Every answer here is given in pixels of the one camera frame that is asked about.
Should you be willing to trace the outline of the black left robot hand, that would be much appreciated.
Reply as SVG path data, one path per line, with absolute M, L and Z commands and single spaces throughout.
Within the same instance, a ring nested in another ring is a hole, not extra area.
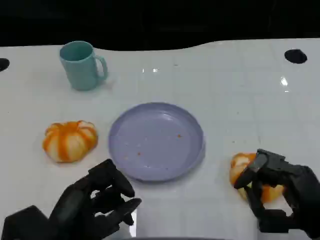
M 54 206 L 49 222 L 59 240 L 102 240 L 134 224 L 131 216 L 142 200 L 128 179 L 106 159 L 69 185 Z

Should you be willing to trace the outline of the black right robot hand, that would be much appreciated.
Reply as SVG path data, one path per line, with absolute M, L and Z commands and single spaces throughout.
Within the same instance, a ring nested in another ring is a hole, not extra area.
M 259 148 L 232 158 L 229 180 L 249 203 L 260 232 L 287 234 L 298 229 L 310 239 L 320 237 L 320 182 L 310 167 Z M 291 215 L 264 207 L 280 195 L 291 207 Z

